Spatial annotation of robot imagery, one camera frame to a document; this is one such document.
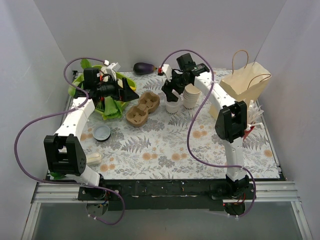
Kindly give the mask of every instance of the small white container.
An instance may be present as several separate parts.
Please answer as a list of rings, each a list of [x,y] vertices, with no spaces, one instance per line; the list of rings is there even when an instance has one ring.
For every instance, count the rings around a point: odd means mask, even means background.
[[[165,99],[165,109],[168,114],[174,115],[179,111],[179,109],[182,105],[182,100],[176,91],[173,90],[172,93],[178,97],[178,101],[168,102],[167,99]]]

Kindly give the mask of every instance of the white zip tie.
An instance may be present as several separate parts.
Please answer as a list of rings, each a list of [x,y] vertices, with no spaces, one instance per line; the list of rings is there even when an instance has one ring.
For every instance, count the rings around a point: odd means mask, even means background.
[[[86,112],[85,112],[85,110],[84,109],[82,109],[82,107],[78,107],[77,105],[74,105],[74,109],[75,109],[75,111],[77,111],[77,110],[81,110],[83,113],[84,113],[84,115],[85,115],[85,118],[86,118],[86,121],[88,121],[88,116],[87,116],[87,114],[86,114]]]
[[[250,131],[251,130],[251,127],[254,127],[254,126],[258,126],[260,125],[262,129],[265,128],[264,124],[262,122],[258,122],[258,123],[253,123],[253,124],[247,124],[246,126],[246,131]]]

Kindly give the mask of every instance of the white enclosure wall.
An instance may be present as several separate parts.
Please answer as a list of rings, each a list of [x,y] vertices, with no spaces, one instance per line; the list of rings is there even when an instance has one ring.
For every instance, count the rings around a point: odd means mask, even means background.
[[[286,0],[34,1],[67,61],[95,56],[127,71],[139,61],[158,66],[182,48],[215,68],[231,68],[239,49],[253,61]]]
[[[287,0],[257,61],[272,74],[260,97],[282,170],[320,239],[320,0]]]
[[[33,0],[0,0],[0,29],[0,238],[18,240],[36,182],[16,163],[15,137],[27,122],[64,108],[66,61]],[[43,178],[47,169],[44,137],[60,121],[34,124],[19,142],[22,163],[37,177]]]

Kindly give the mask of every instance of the paper bag handle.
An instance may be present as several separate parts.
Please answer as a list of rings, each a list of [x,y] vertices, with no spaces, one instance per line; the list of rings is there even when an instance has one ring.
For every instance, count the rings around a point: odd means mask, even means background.
[[[269,74],[269,73],[264,73],[264,74],[260,74],[260,75],[258,75],[258,76],[255,76],[255,77],[254,77],[254,78],[252,78],[252,79],[251,79],[251,81],[249,82],[249,85],[248,85],[247,90],[249,89],[250,84],[252,83],[252,81],[253,81],[255,78],[260,77],[260,76],[264,76],[264,75],[268,75],[268,76],[267,76],[267,77],[265,77],[264,79],[262,79],[259,83],[261,83],[263,80],[266,80],[266,79],[268,79],[268,78],[270,78],[270,77],[271,77],[271,74]]]
[[[237,54],[238,52],[245,52],[245,53],[246,53],[246,64],[245,64],[244,68],[247,67],[248,62],[249,62],[249,54],[248,54],[248,52],[247,52],[246,50],[240,49],[240,50],[236,51],[235,54],[234,54],[233,57],[232,57],[232,74],[234,74],[234,71],[235,71],[235,68],[234,68],[234,59],[235,59],[235,56],[236,56],[236,54]]]

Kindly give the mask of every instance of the paper bag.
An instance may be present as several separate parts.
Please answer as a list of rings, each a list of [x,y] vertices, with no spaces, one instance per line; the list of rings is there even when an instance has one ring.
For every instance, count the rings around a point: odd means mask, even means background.
[[[241,51],[246,53],[246,64],[244,67],[235,70],[234,58]],[[257,101],[271,78],[270,72],[261,64],[258,62],[248,63],[248,61],[249,55],[246,50],[237,51],[232,58],[232,73],[225,76],[220,82],[220,86],[227,94],[238,102],[244,101],[247,107],[249,107],[251,100]],[[217,119],[219,111],[211,105],[209,113]]]

